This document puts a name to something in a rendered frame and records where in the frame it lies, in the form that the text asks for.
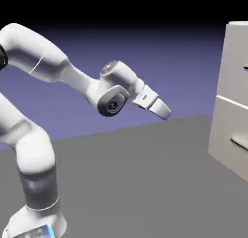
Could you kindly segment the tall pale grey drawer front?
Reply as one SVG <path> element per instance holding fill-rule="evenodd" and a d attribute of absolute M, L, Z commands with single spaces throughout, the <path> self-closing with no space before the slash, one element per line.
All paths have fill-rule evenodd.
<path fill-rule="evenodd" d="M 248 106 L 248 21 L 226 25 L 217 95 Z"/>

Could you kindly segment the pale grey cabinet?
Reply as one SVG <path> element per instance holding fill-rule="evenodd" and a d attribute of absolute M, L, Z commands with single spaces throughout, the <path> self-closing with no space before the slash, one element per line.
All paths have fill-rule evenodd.
<path fill-rule="evenodd" d="M 248 21 L 226 25 L 208 152 L 248 182 Z"/>

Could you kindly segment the short pale grey drawer front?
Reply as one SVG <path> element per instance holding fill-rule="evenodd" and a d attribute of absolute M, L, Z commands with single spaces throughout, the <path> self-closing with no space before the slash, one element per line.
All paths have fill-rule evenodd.
<path fill-rule="evenodd" d="M 216 96 L 208 152 L 248 182 L 248 151 L 230 140 L 233 133 L 248 134 L 248 107 Z"/>

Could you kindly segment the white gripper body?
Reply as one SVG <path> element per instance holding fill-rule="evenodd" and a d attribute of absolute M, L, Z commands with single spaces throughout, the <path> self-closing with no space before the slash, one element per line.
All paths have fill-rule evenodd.
<path fill-rule="evenodd" d="M 160 98 L 155 100 L 155 102 L 149 108 L 149 111 L 163 120 L 167 120 L 171 115 L 171 110 Z"/>

